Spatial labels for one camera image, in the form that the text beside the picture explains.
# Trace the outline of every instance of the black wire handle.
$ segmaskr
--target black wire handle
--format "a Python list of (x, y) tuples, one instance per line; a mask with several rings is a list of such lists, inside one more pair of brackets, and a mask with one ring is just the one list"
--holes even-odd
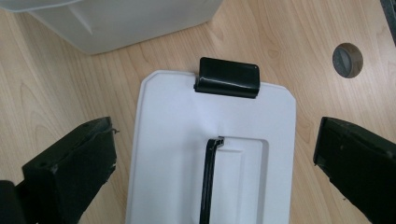
[(207, 141), (205, 154), (204, 181), (202, 184), (200, 224), (208, 224), (210, 219), (210, 205), (212, 204), (213, 174), (215, 173), (215, 159), (218, 147), (224, 145), (224, 138), (211, 138)]

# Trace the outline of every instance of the wooden table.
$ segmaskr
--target wooden table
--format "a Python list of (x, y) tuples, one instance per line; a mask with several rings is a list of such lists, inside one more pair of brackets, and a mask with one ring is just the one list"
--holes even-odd
[[(396, 48), (379, 0), (224, 0), (212, 21), (109, 53), (74, 49), (29, 14), (0, 10), (0, 179), (79, 124), (111, 116), (117, 170), (80, 223), (123, 223), (141, 81), (198, 73), (203, 56), (257, 64), (297, 100), (290, 223), (368, 223), (312, 162), (323, 116), (396, 142)], [(340, 77), (332, 53), (356, 45), (364, 66)]]

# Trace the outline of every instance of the wood grain surface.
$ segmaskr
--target wood grain surface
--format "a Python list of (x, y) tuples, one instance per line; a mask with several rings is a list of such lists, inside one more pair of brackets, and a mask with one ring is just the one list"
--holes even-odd
[[(332, 66), (341, 43), (361, 50), (357, 77)], [(324, 116), (396, 142), (396, 48), (379, 0), (224, 0), (212, 21), (94, 56), (29, 14), (0, 10), (0, 179), (18, 184), (39, 152), (111, 116), (120, 130), (117, 170), (80, 223), (124, 223), (140, 83), (159, 69), (198, 73), (203, 56), (255, 63), (262, 81), (296, 98), (290, 223), (369, 223), (312, 157)]]

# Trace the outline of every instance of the light wood desk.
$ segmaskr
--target light wood desk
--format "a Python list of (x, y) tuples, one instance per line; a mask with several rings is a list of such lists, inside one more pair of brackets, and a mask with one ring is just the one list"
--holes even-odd
[[(141, 81), (158, 69), (198, 73), (203, 56), (257, 64), (262, 81), (297, 100), (290, 223), (368, 223), (312, 162), (321, 117), (354, 122), (396, 142), (396, 48), (379, 0), (224, 0), (212, 21), (95, 56), (30, 15), (0, 10), (0, 179), (79, 124), (111, 116), (117, 170), (81, 223), (123, 223)], [(336, 74), (341, 43), (361, 74)]]

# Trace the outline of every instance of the white plastic tray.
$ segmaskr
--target white plastic tray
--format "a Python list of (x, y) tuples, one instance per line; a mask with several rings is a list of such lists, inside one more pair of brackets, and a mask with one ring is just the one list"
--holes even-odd
[(157, 71), (142, 83), (126, 223), (198, 224), (205, 147), (218, 136), (210, 223), (289, 223), (292, 95), (266, 83), (256, 99), (197, 93), (194, 82)]

